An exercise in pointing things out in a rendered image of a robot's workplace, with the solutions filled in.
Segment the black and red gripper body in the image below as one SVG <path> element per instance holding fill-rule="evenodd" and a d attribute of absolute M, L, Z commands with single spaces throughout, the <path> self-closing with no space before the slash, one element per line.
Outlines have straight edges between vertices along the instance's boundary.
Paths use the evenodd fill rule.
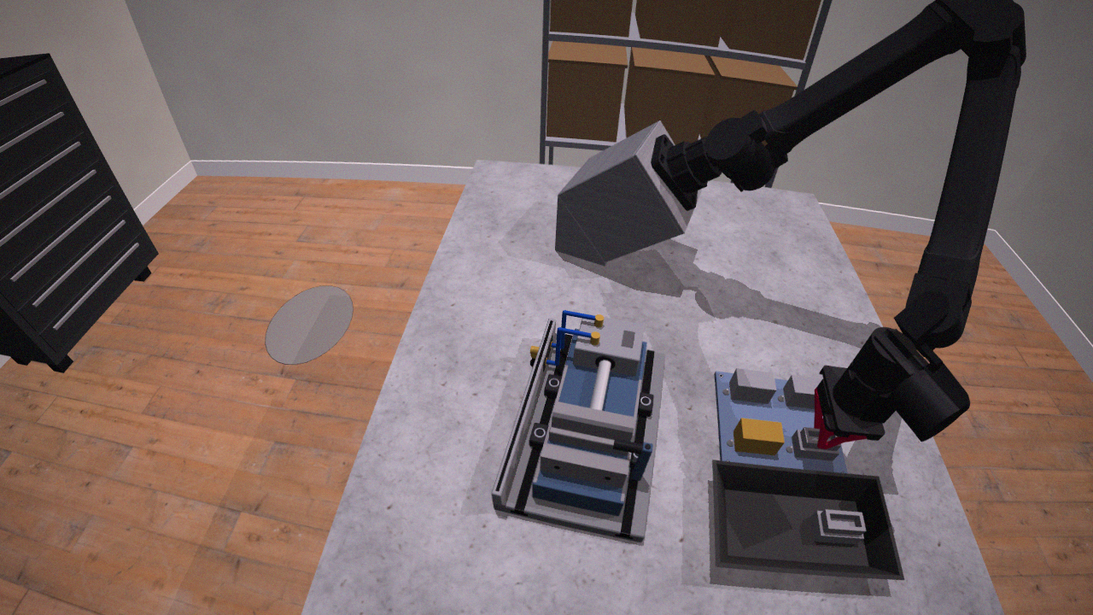
<path fill-rule="evenodd" d="M 853 362 L 848 367 L 824 366 L 819 374 L 823 375 L 823 379 L 816 385 L 816 397 L 825 430 L 835 430 L 835 436 L 858 435 L 879 441 L 885 435 L 885 426 L 859 418 L 879 395 L 889 394 L 891 390 L 869 388 L 855 372 Z"/>

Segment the yellow rectangular block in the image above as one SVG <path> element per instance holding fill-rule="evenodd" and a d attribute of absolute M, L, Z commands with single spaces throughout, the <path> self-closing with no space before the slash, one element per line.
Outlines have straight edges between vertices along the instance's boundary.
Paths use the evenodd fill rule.
<path fill-rule="evenodd" d="M 734 426 L 734 451 L 776 456 L 785 443 L 781 423 L 740 418 Z"/>

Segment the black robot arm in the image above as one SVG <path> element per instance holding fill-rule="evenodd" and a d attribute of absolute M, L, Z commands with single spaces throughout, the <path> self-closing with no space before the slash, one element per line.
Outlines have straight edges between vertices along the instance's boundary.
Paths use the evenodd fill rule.
<path fill-rule="evenodd" d="M 853 360 L 869 388 L 891 390 L 859 419 L 885 423 L 897 410 L 921 442 L 971 407 L 967 391 L 932 350 L 954 345 L 967 326 L 1026 62 L 1023 8 L 1014 0 L 935 0 L 889 38 L 776 108 L 727 118 L 695 143 L 673 145 L 661 135 L 653 145 L 653 170 L 686 211 L 696 208 L 698 190 L 721 174 L 740 192 L 760 190 L 807 137 L 959 50 L 968 57 L 967 87 L 932 236 L 906 307 L 894 318 L 901 332 L 877 328 Z"/>

